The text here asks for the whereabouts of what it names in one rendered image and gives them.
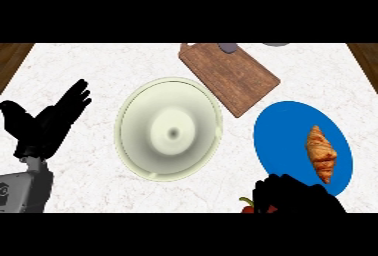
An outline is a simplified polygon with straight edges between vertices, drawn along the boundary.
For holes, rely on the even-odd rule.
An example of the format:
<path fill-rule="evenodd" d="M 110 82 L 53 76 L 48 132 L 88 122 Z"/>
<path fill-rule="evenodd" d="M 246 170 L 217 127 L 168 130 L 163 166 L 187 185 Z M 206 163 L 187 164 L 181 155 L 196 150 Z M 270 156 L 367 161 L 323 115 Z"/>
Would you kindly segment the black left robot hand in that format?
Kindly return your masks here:
<path fill-rule="evenodd" d="M 16 158 L 48 159 L 63 142 L 70 125 L 91 102 L 88 83 L 79 79 L 54 105 L 47 106 L 32 117 L 20 105 L 5 100 L 0 103 L 4 130 L 16 138 Z"/>

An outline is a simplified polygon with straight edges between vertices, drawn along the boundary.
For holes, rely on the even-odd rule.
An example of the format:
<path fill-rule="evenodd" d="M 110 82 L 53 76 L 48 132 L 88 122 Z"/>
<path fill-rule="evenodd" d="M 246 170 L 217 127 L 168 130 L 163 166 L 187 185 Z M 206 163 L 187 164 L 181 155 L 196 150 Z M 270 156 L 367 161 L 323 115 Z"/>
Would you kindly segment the brown wooden cutting board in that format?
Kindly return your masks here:
<path fill-rule="evenodd" d="M 240 47 L 225 53 L 217 43 L 183 43 L 178 59 L 236 118 L 280 83 Z"/>

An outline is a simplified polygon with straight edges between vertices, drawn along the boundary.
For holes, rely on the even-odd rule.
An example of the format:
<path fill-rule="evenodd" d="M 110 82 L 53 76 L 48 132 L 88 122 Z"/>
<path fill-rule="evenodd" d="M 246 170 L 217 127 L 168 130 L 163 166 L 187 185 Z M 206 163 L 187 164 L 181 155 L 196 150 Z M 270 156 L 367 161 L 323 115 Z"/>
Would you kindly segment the golden brown croissant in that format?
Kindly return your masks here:
<path fill-rule="evenodd" d="M 324 184 L 330 183 L 336 161 L 336 151 L 317 125 L 310 129 L 305 141 L 307 157 L 315 175 Z"/>

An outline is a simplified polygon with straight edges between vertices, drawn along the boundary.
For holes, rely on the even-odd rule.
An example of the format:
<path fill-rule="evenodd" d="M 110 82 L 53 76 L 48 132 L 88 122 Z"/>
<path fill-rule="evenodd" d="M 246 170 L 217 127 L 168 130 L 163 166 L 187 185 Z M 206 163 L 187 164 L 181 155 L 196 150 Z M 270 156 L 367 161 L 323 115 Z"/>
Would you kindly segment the grey round object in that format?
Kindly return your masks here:
<path fill-rule="evenodd" d="M 236 43 L 218 43 L 218 48 L 221 51 L 227 54 L 231 54 L 236 49 L 237 49 L 237 44 Z"/>

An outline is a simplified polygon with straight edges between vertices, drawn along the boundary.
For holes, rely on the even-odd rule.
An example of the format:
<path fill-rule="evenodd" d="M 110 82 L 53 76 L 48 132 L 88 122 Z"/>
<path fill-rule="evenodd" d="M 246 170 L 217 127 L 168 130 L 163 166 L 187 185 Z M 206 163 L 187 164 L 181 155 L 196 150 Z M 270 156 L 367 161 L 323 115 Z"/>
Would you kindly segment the red bell pepper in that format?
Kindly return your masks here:
<path fill-rule="evenodd" d="M 248 205 L 242 209 L 242 213 L 253 213 L 253 202 L 249 198 L 240 197 L 239 201 L 243 201 Z M 265 213 L 274 213 L 277 211 L 277 208 L 274 206 L 268 206 Z"/>

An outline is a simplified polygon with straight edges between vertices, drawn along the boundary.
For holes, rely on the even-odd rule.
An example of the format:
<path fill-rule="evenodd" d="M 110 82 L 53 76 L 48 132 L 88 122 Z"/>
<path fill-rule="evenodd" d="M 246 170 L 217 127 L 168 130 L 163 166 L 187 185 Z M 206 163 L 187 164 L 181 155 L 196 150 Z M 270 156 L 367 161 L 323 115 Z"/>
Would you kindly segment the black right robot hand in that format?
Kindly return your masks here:
<path fill-rule="evenodd" d="M 323 186 L 305 185 L 287 174 L 270 174 L 255 182 L 252 189 L 253 211 L 259 214 L 273 207 L 274 214 L 344 214 L 345 210 L 338 199 L 327 193 Z"/>

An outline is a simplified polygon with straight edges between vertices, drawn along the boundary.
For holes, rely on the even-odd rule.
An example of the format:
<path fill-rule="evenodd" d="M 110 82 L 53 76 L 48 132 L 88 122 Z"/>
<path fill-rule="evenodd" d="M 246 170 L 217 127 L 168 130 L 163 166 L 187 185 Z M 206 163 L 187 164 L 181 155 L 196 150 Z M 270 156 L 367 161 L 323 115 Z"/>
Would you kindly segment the blue plate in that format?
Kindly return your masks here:
<path fill-rule="evenodd" d="M 307 135 L 314 125 L 336 151 L 329 184 L 315 175 L 307 156 Z M 295 101 L 273 103 L 256 117 L 252 136 L 258 160 L 268 174 L 287 174 L 305 185 L 320 184 L 333 196 L 344 191 L 352 174 L 351 151 L 338 126 L 315 108 Z"/>

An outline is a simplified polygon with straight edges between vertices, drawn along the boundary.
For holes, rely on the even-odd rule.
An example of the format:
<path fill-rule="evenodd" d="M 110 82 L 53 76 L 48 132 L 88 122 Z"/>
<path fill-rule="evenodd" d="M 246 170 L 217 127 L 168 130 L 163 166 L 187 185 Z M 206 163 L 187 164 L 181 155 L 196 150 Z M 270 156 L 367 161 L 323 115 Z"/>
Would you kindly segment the pale green bowl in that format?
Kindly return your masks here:
<path fill-rule="evenodd" d="M 186 78 L 156 79 L 119 108 L 113 128 L 119 159 L 141 178 L 180 180 L 211 159 L 221 132 L 221 111 L 209 90 Z"/>

